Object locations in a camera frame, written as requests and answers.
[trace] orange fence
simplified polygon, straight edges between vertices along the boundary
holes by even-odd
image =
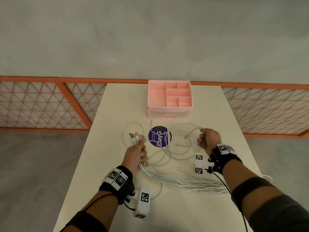
[[[0,129],[86,133],[107,83],[148,81],[0,76]],[[221,86],[245,136],[309,137],[309,85],[191,84]]]

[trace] hand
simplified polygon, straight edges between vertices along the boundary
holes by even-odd
[[[129,147],[121,164],[132,172],[133,177],[135,177],[140,170],[138,166],[139,163],[142,163],[144,167],[148,166],[146,146],[144,143],[145,139],[142,137],[137,146],[133,145]]]
[[[203,144],[203,141],[206,137],[206,140],[203,145],[203,149],[207,153],[208,156],[211,155],[211,150],[214,149],[217,144],[221,144],[221,136],[220,134],[213,129],[200,129],[202,134],[200,134],[200,138],[197,139],[197,145],[200,147]]]

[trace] pink organizer box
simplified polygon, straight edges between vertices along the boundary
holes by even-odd
[[[192,109],[190,81],[148,81],[148,118],[184,118]]]

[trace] sleeve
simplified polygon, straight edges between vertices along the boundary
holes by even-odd
[[[309,231],[309,212],[287,195],[263,204],[249,219],[254,232]]]

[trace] purple circular sticker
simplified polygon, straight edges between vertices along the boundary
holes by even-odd
[[[155,147],[165,147],[166,144],[168,144],[169,142],[171,142],[172,140],[172,133],[170,132],[170,140],[168,140],[167,138],[167,131],[168,129],[164,126],[156,126],[153,127],[148,133],[148,140],[150,141],[151,144],[153,144]]]

